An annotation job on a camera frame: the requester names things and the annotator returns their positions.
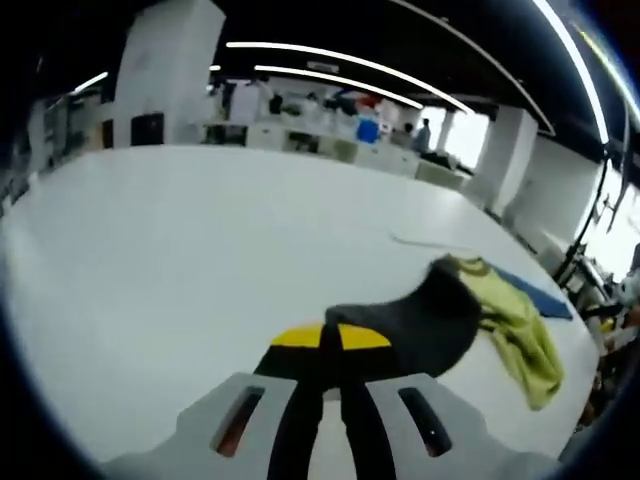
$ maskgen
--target blue cloth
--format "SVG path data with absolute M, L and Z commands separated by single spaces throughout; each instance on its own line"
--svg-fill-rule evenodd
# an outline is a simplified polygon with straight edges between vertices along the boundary
M 567 307 L 567 305 L 563 301 L 558 300 L 545 291 L 540 290 L 530 283 L 525 282 L 513 273 L 505 272 L 495 265 L 491 265 L 491 268 L 493 268 L 495 272 L 500 276 L 500 278 L 502 278 L 505 282 L 510 283 L 518 290 L 526 293 L 533 302 L 533 305 L 538 309 L 538 312 L 540 312 L 541 316 L 565 318 L 567 320 L 573 319 L 573 315 L 571 315 L 569 307 Z
M 412 149 L 418 153 L 427 153 L 429 151 L 429 140 L 431 139 L 431 131 L 429 127 L 423 127 L 418 132 L 416 138 L 413 139 Z

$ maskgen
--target led light strip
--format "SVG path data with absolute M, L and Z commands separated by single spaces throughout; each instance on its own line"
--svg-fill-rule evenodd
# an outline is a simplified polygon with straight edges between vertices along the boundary
M 586 32 L 582 31 L 580 27 L 578 27 L 578 25 L 576 25 L 575 23 L 572 23 L 572 25 L 580 33 L 580 35 L 582 35 L 582 38 L 584 38 L 584 41 L 587 43 L 587 45 L 589 45 L 589 48 L 593 50 L 593 53 L 596 54 L 596 56 L 598 57 L 602 65 L 604 65 L 604 68 L 607 70 L 609 75 L 611 75 L 614 83 L 620 89 L 620 93 L 622 93 L 622 96 L 627 102 L 629 109 L 633 113 L 635 124 L 637 126 L 640 126 L 640 109 L 638 108 L 638 103 L 636 101 L 636 98 L 631 92 L 631 90 L 629 89 L 629 85 L 624 80 L 623 75 L 616 68 L 614 63 L 611 60 L 609 60 L 607 55 L 604 53 L 603 49 L 600 48 L 598 44 L 591 37 L 589 37 L 589 35 L 587 35 Z
M 404 7 L 407 10 L 411 10 L 413 13 L 420 15 L 421 17 L 424 17 L 427 20 L 435 23 L 436 25 L 444 28 L 446 31 L 448 31 L 452 35 L 455 35 L 464 43 L 466 43 L 470 48 L 475 50 L 478 54 L 482 55 L 489 63 L 491 63 L 491 65 L 497 68 L 500 73 L 502 73 L 505 77 L 507 77 L 507 79 L 522 94 L 522 96 L 527 99 L 527 101 L 531 105 L 531 108 L 533 108 L 533 110 L 538 114 L 538 116 L 540 117 L 540 119 L 542 120 L 542 122 L 547 128 L 546 130 L 542 130 L 541 128 L 541 132 L 548 133 L 549 135 L 552 135 L 555 137 L 556 135 L 555 128 L 553 128 L 553 125 L 551 125 L 551 122 L 549 121 L 547 116 L 542 112 L 542 109 L 538 106 L 538 104 L 533 100 L 531 95 L 529 95 L 529 92 L 527 92 L 525 88 L 522 86 L 522 84 L 513 75 L 511 75 L 511 73 L 509 73 L 509 71 L 506 68 L 504 68 L 502 64 L 500 64 L 500 62 L 498 62 L 495 58 L 493 58 L 489 54 L 489 52 L 484 50 L 480 45 L 478 45 L 469 37 L 467 37 L 464 33 L 462 33 L 459 30 L 456 30 L 441 18 L 436 17 L 435 15 L 431 15 L 429 12 L 425 12 L 421 8 L 418 8 L 415 5 L 409 2 L 406 2 L 405 0 L 389 0 L 389 1 L 391 3 L 395 3 L 396 5 Z
M 379 70 L 384 73 L 388 73 L 389 75 L 393 75 L 394 77 L 405 80 L 409 83 L 413 83 L 414 85 L 423 88 L 434 95 L 439 96 L 443 100 L 446 100 L 450 104 L 459 108 L 465 113 L 475 113 L 471 108 L 466 106 L 464 103 L 456 100 L 451 95 L 447 95 L 441 90 L 429 85 L 428 83 L 422 82 L 417 78 L 414 78 L 406 73 L 399 72 L 398 70 L 394 70 L 389 67 L 385 67 L 384 65 L 380 65 L 379 63 L 370 62 L 369 60 L 363 60 L 362 58 L 354 57 L 352 55 L 345 55 L 344 53 L 333 52 L 331 50 L 325 50 L 324 48 L 315 48 L 315 47 L 305 47 L 304 45 L 290 45 L 288 43 L 271 43 L 271 42 L 227 42 L 227 47 L 229 48 L 272 48 L 277 50 L 292 50 L 296 52 L 305 52 L 312 53 L 315 55 L 324 55 L 326 57 L 337 58 L 338 60 L 344 60 L 345 62 L 357 63 L 358 65 L 362 65 L 365 67 L 373 68 L 375 70 Z
M 571 57 L 571 61 L 575 65 L 578 70 L 578 74 L 580 75 L 580 79 L 582 80 L 582 85 L 587 92 L 587 97 L 589 97 L 589 102 L 591 103 L 591 109 L 593 110 L 593 115 L 596 117 L 596 125 L 598 126 L 598 133 L 600 134 L 600 141 L 605 144 L 609 142 L 609 132 L 607 132 L 607 123 L 604 119 L 604 113 L 602 112 L 602 106 L 600 105 L 600 99 L 598 98 L 598 93 L 596 92 L 596 87 L 593 84 L 593 79 L 591 75 L 589 75 L 589 69 L 587 65 L 584 63 L 580 52 L 578 51 L 578 47 L 576 47 L 575 42 L 569 35 L 569 31 L 560 20 L 560 17 L 553 11 L 551 6 L 546 2 L 546 0 L 532 0 L 538 10 L 542 12 L 545 16 L 549 24 L 553 27 L 558 37 L 562 41 L 564 48 L 567 49 L 569 56 Z
M 80 85 L 78 85 L 76 88 L 73 89 L 73 91 L 71 93 L 72 94 L 80 93 L 85 88 L 90 87 L 91 85 L 93 85 L 95 83 L 98 83 L 100 80 L 104 80 L 105 78 L 107 78 L 107 76 L 109 76 L 109 72 L 102 72 L 100 75 L 96 75 L 91 80 L 87 80 L 86 82 L 81 83 Z
M 311 70 L 300 70 L 298 68 L 286 68 L 286 67 L 270 67 L 266 65 L 256 65 L 255 70 L 259 72 L 276 72 L 276 73 L 288 73 L 291 75 L 302 75 L 305 77 L 313 77 L 320 78 L 322 80 L 329 80 L 330 82 L 344 83 L 345 85 L 351 85 L 352 87 L 361 88 L 363 90 L 369 90 L 374 93 L 378 93 L 380 95 L 384 95 L 385 97 L 393 98 L 398 102 L 405 103 L 411 107 L 422 110 L 424 106 L 421 103 L 414 102 L 406 97 L 401 95 L 396 95 L 395 93 L 391 93 L 387 90 L 383 90 L 382 88 L 374 87 L 372 85 L 357 82 L 355 80 L 350 80 L 348 78 L 337 77 L 335 75 L 328 75 L 326 73 L 312 72 Z

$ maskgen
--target white tabletop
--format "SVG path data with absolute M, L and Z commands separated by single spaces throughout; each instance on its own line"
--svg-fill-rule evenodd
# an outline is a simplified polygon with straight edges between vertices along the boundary
M 457 192 L 307 156 L 225 147 L 91 153 L 2 221 L 13 327 L 79 446 L 107 460 L 168 437 L 180 411 L 271 338 L 341 302 L 414 288 L 447 251 L 552 280 Z M 579 319 L 546 320 L 566 380 L 540 412 L 482 334 L 439 381 L 509 447 L 558 455 L 598 360 Z

